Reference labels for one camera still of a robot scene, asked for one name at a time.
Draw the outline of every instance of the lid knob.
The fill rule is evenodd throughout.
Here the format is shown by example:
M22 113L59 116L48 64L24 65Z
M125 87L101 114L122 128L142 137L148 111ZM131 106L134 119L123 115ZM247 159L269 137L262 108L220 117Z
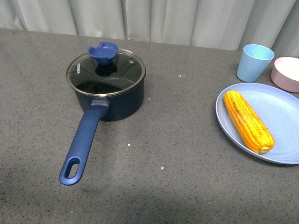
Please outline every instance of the lid knob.
M110 64L118 52L118 46L112 42L100 42L96 48L89 47L88 54L101 65Z

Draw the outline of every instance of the plate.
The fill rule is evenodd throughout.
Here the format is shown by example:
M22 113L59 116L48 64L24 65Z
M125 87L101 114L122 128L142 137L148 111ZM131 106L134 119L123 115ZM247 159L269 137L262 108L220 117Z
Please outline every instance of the plate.
M271 151L257 154L246 147L223 101L229 90L239 91L268 127L275 139ZM264 84L235 84L219 94L216 115L225 134L245 152L273 163L299 164L299 99L291 94Z

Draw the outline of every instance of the yellow corn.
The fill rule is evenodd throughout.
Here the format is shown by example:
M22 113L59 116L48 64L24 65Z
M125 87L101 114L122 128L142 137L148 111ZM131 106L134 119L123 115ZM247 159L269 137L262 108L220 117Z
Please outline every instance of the yellow corn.
M223 99L246 146L258 154L270 151L274 138L246 99L235 90L226 92Z

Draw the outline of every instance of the pot lid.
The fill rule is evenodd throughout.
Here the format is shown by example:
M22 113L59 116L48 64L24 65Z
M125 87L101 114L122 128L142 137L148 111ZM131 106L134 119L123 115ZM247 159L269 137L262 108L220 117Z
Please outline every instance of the pot lid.
M133 52L100 43L76 58L67 68L69 85L89 96L106 97L134 88L145 77L145 65Z

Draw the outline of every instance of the saucepan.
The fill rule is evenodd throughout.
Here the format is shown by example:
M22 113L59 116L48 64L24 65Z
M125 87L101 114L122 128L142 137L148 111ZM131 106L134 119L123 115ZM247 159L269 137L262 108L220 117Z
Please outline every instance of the saucepan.
M84 114L59 175L62 184L80 181L99 121L124 119L140 108L145 74L140 57L112 42L90 47L69 65L67 82ZM75 164L76 174L69 177Z

